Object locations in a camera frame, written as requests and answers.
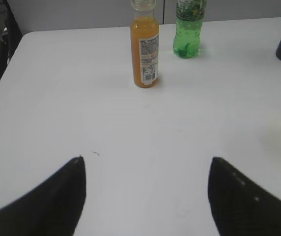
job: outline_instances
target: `plastic bottle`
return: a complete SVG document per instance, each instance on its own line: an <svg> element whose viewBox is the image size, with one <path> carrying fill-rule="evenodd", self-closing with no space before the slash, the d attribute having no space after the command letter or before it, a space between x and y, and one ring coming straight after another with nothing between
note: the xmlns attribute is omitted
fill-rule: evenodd
<svg viewBox="0 0 281 236"><path fill-rule="evenodd" d="M135 18L130 26L134 83L149 88L157 83L159 23L156 0L132 0Z"/></svg>
<svg viewBox="0 0 281 236"><path fill-rule="evenodd" d="M203 25L206 0L178 0L176 5L176 36L174 53L181 58L198 55L200 31Z"/></svg>

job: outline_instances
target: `green liquid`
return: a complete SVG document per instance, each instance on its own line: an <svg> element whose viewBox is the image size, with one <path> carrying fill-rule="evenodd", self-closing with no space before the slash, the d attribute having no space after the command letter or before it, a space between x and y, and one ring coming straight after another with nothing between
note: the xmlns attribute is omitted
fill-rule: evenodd
<svg viewBox="0 0 281 236"><path fill-rule="evenodd" d="M176 36L173 43L174 53L181 58L192 58L198 55L200 31L203 20L184 21L176 17Z"/></svg>

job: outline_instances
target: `bottle cap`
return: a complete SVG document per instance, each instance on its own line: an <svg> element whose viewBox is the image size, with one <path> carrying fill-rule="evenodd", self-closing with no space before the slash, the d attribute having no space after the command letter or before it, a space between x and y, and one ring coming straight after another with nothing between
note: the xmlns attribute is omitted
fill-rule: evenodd
<svg viewBox="0 0 281 236"><path fill-rule="evenodd" d="M132 0L132 7L136 11L151 11L156 6L156 0Z"/></svg>

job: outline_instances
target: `green soda bottle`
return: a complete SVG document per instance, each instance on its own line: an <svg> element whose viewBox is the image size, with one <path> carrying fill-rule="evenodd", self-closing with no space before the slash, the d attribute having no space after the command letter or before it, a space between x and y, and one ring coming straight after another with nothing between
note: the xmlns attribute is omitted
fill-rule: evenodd
<svg viewBox="0 0 281 236"><path fill-rule="evenodd" d="M173 51L181 58L198 55L206 0L177 0Z"/></svg>

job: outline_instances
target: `white table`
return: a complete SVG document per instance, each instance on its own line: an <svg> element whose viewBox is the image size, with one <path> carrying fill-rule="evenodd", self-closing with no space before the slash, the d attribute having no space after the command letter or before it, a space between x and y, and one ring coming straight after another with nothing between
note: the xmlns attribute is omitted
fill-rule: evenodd
<svg viewBox="0 0 281 236"><path fill-rule="evenodd" d="M195 59L174 34L161 26L150 89L133 84L128 28L24 36L0 82L0 207L80 154L76 236L218 235L213 156L281 198L281 18L207 22Z"/></svg>

